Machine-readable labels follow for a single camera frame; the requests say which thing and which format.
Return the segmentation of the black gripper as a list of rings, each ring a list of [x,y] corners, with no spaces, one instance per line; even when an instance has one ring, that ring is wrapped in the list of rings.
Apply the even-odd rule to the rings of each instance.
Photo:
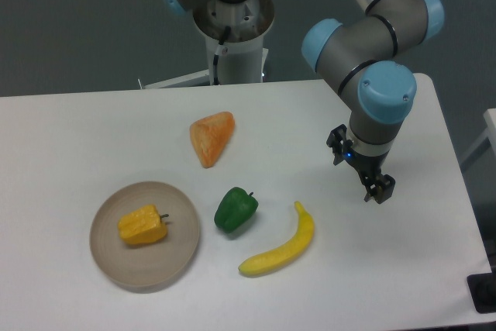
[[[332,163],[335,166],[346,162],[359,174],[361,184],[366,189],[365,202],[375,199],[381,204],[392,196],[396,181],[389,174],[381,173],[381,167],[390,151],[389,143],[366,143],[342,124],[330,132],[326,145],[332,151]]]

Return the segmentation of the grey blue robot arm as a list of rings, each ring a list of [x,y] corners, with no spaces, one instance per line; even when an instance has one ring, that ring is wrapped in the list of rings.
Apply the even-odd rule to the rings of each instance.
[[[213,85],[262,79],[262,46],[274,22],[271,0],[164,0],[176,13],[191,12],[205,38]],[[305,35],[301,52],[309,67],[350,109],[347,125],[327,139],[336,164],[357,173],[367,199],[378,203],[394,190],[381,170],[412,109],[417,83],[395,56],[435,36],[444,24],[440,0],[356,0],[364,16],[344,26],[324,19]]]

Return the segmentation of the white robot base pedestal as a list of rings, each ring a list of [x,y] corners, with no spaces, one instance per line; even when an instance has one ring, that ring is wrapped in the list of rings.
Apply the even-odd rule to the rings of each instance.
[[[237,4],[213,0],[193,11],[204,37],[208,68],[148,85],[142,89],[260,83],[268,49],[264,37],[274,23],[272,0]]]

